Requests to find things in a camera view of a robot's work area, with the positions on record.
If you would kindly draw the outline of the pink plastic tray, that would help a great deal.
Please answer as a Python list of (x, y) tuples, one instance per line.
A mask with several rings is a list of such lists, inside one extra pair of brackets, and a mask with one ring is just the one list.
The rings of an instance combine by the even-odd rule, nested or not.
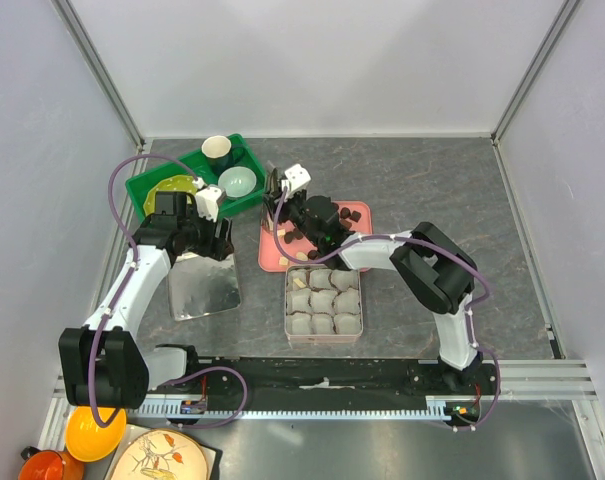
[[(348, 208), (351, 211), (360, 213), (358, 221), (348, 218), (353, 231), (365, 234), (371, 234), (373, 232), (372, 214), (366, 203), (361, 201), (336, 201), (336, 204), (339, 209)], [(293, 230), (293, 224), (290, 221), (287, 221), (278, 225), (277, 235), (281, 247), (289, 255), (298, 259), (299, 254), (308, 254), (314, 247), (305, 237), (302, 237), (301, 239), (294, 237), (290, 243), (287, 243), (284, 237)], [(273, 231), (269, 227), (260, 230), (258, 264), (264, 271), (270, 273), (285, 272), (293, 265), (293, 263), (283, 256), (276, 248)]]

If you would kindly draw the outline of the pink chocolate tin box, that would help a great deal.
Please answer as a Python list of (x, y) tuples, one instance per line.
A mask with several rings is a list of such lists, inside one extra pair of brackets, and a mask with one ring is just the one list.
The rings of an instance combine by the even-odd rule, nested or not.
[[(299, 278), (306, 288), (292, 289)], [(297, 266), (285, 275), (284, 332), (291, 345), (353, 344), (363, 333), (360, 274)]]

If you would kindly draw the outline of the metal tongs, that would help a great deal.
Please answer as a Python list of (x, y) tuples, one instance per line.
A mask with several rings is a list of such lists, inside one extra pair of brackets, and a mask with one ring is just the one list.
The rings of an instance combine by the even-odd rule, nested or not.
[(273, 214), (281, 196), (281, 173), (272, 163), (267, 163), (267, 176), (262, 195), (261, 226), (269, 234), (273, 233)]

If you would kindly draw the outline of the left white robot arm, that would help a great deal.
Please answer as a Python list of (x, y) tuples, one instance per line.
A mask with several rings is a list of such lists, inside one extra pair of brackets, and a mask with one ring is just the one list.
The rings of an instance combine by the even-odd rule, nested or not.
[(225, 197), (217, 186), (196, 194), (157, 193), (155, 210), (133, 234), (105, 298), (81, 327), (67, 328), (59, 338), (70, 404), (133, 409), (166, 382), (180, 393), (198, 388), (202, 371), (187, 360), (185, 348), (158, 347), (142, 354), (136, 337), (153, 294), (180, 256), (222, 261), (232, 253), (232, 223), (219, 215)]

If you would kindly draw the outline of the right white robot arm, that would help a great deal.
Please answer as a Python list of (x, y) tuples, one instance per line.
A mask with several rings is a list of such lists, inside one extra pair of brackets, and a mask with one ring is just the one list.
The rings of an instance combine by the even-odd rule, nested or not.
[(421, 222), (397, 234), (355, 232), (330, 198), (309, 197), (304, 190), (267, 193), (263, 203), (274, 226), (289, 222), (312, 244), (308, 265), (397, 272), (434, 316), (442, 386), (459, 394), (475, 383), (483, 354), (474, 335), (472, 306), (490, 291), (476, 263), (439, 228)]

